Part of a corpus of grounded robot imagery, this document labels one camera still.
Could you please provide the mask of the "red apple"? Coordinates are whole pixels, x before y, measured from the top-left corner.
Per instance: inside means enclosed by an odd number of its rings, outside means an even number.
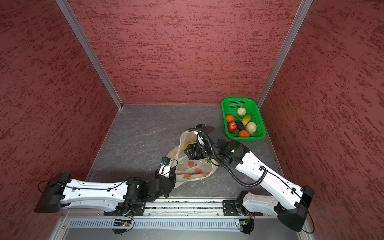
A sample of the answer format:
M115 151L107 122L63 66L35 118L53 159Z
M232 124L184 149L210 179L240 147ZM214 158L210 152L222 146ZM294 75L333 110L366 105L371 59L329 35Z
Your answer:
M230 132L230 133L236 132L238 129L236 122L228 123L227 129L228 129L228 132Z

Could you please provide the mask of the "green plastic basket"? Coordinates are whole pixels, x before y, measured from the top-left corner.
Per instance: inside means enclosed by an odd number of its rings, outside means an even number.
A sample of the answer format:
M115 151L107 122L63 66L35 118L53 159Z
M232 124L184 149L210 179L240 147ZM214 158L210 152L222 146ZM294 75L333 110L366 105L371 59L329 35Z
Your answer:
M225 132L230 140L254 142L266 136L266 129L255 101L229 98L221 103Z

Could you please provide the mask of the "small orange tangerine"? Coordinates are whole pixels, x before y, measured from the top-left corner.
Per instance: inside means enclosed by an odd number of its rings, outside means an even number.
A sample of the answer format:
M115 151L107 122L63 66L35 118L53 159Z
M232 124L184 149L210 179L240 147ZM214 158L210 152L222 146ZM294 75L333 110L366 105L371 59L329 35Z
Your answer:
M226 121L227 121L228 123L233 122L233 121L234 121L234 117L233 117L232 115L227 115L227 116L226 116Z

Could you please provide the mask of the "left aluminium corner post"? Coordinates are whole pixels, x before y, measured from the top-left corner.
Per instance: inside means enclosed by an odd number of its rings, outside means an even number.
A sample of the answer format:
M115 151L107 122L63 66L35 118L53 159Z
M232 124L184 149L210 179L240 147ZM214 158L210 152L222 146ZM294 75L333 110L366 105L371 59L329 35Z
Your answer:
M89 60L91 61L94 69L98 73L99 77L101 78L104 86L106 87L107 91L109 92L111 98L115 102L117 108L119 111L122 110L124 107L123 102L121 101L118 93L116 92L112 82L110 81L110 78L108 77L106 71L104 70L100 60L98 59L95 51L93 50L90 42L88 41L84 31L82 30L78 20L75 17L74 12L72 11L68 1L65 0L56 0L56 3L58 7L60 8L61 12L63 13L65 19L69 23L72 31L74 32L75 36L77 37L78 41L80 42L81 46L83 47L86 55L88 56Z

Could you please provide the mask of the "printed translucent plastic bag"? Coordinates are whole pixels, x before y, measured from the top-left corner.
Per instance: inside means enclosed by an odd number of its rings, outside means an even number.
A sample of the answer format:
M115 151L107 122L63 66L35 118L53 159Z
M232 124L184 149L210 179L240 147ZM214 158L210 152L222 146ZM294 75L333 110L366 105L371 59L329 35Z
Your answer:
M177 165L177 169L175 171L177 175L175 184L176 188L187 182L203 180L211 176L218 168L209 158L201 157L198 160L189 160L184 150L188 145L195 144L196 141L196 132L183 132L180 136L179 145L167 154L168 158L178 161L178 164L176 164L176 162L172 162L172 167Z

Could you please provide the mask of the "aluminium corner post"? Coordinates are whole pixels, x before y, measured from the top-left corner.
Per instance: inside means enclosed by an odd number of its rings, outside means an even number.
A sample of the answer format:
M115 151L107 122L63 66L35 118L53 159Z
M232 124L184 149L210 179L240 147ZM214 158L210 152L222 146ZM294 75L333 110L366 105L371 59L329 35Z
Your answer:
M75 36L77 37L78 41L80 42L81 46L83 47L86 55L88 56L89 60L91 61L94 69L98 73L99 77L101 78L104 86L106 87L107 91L109 92L111 98L115 102L117 108L119 111L122 110L124 107L123 102L121 101L118 93L116 92L112 82L110 81L110 78L108 77L106 71L104 70L100 60L98 59L95 51L93 50L90 42L88 41L84 31L82 30L78 20L75 17L74 12L72 11L68 1L65 0L56 0L56 3L58 7L60 8L61 12L63 13L65 19L69 23L72 31L74 32Z
M259 110L261 109L263 103L265 102L267 96L268 96L268 93L269 91L271 90L272 86L273 86L273 83L280 71L280 68L282 67L283 63L284 63L284 60L287 56L287 54L289 53L289 50L301 28L301 25L303 24L304 22L304 19L308 13L308 11L310 10L310 7L313 3L313 0L302 0L301 1L301 4L298 8L298 11L293 19L293 22L290 26L290 29L286 35L286 38L284 40L284 43L281 47L281 50L277 56L277 59L273 65L273 68L270 72L270 75L267 79L267 82L260 94L260 97L257 101L257 106L259 108Z

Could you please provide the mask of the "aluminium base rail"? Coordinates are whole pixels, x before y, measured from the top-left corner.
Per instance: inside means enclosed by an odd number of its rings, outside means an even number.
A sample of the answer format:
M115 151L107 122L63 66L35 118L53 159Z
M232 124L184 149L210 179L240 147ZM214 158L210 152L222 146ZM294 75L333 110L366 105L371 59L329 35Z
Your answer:
M154 201L149 200L124 200L123 197L108 194L107 196L90 196L84 194L75 194L74 197L65 197L60 201L62 210L69 209L92 209L104 212L111 212L118 203L124 201L129 202L146 202L143 216L151 215L155 210L163 212L196 212L200 210L216 210L221 209L222 199L198 199L198 198L158 198Z

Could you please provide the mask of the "yellow green mango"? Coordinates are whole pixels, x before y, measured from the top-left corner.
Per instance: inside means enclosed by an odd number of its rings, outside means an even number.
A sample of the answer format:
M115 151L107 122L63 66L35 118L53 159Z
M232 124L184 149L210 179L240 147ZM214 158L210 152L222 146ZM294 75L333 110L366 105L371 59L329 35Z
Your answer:
M252 115L246 114L241 121L244 124L244 126L246 126L251 121L251 119L252 119Z

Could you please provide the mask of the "right aluminium corner post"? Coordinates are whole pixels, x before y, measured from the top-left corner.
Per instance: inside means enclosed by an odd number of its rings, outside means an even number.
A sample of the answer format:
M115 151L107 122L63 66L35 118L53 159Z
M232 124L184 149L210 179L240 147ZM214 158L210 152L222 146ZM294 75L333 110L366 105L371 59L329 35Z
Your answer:
M260 97L257 101L257 106L259 108L259 110L261 109L263 103L265 102L267 96L268 96L268 93L269 91L271 90L272 86L273 86L273 83L280 71L280 68L282 67L283 63L284 63L284 60L287 56L287 54L289 53L289 50L301 28L301 25L303 24L304 22L304 19L308 13L308 11L310 10L310 7L313 3L313 0L302 0L301 1L301 4L298 8L298 11L293 19L293 22L290 26L290 29L286 35L286 38L284 40L284 43L281 47L281 50L277 56L277 59L273 65L273 68L270 72L270 75L267 79L267 82L260 94Z

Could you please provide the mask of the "large orange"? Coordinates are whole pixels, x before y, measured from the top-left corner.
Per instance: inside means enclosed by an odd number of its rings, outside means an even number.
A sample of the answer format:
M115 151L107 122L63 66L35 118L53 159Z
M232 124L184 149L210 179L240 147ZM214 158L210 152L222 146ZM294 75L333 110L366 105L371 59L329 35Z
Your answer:
M240 138L248 138L250 134L246 130L239 131L238 137Z

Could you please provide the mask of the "dark avocado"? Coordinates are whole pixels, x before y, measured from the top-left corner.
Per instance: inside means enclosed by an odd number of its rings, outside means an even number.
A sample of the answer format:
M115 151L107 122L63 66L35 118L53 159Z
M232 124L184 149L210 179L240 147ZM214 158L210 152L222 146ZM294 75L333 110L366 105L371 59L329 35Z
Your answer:
M246 128L244 126L244 124L242 123L242 121L240 120L237 120L235 121L236 125L237 125L237 130L239 131L244 131Z

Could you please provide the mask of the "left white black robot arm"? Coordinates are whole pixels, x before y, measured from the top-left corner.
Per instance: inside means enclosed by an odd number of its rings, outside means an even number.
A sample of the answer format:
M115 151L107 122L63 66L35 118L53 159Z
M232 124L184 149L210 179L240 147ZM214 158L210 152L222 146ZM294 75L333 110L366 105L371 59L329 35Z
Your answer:
M160 166L153 181L129 178L116 183L84 182L62 173L47 185L35 213L57 213L65 209L96 209L105 215L143 214L146 203L169 197L176 185L176 167Z

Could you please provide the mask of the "beige bumpy round fruit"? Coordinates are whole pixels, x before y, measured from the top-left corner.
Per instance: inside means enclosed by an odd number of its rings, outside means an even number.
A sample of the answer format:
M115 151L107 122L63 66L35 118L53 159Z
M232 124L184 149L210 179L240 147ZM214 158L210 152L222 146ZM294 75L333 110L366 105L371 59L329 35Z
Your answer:
M252 135L254 134L256 131L257 131L257 124L254 123L254 122L249 122L247 125L246 125L246 130L247 132Z

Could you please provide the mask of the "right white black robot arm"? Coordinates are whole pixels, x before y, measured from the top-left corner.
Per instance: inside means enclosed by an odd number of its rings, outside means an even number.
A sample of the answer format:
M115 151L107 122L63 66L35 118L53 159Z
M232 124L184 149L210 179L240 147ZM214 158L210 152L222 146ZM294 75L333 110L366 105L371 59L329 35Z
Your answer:
M184 152L190 160L209 158L226 169L242 186L261 186L271 197L263 198L242 192L239 209L276 216L278 220L295 232L301 232L307 218L314 190L309 186L296 185L269 168L245 145L238 141L220 140L217 144L188 144Z

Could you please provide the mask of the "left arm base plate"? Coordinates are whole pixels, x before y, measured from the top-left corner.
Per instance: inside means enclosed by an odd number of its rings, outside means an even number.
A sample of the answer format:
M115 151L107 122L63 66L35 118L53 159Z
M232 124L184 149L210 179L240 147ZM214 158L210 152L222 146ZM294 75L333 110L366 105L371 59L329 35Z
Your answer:
M143 216L146 207L146 202L127 202L118 203L111 212L104 212L104 216Z

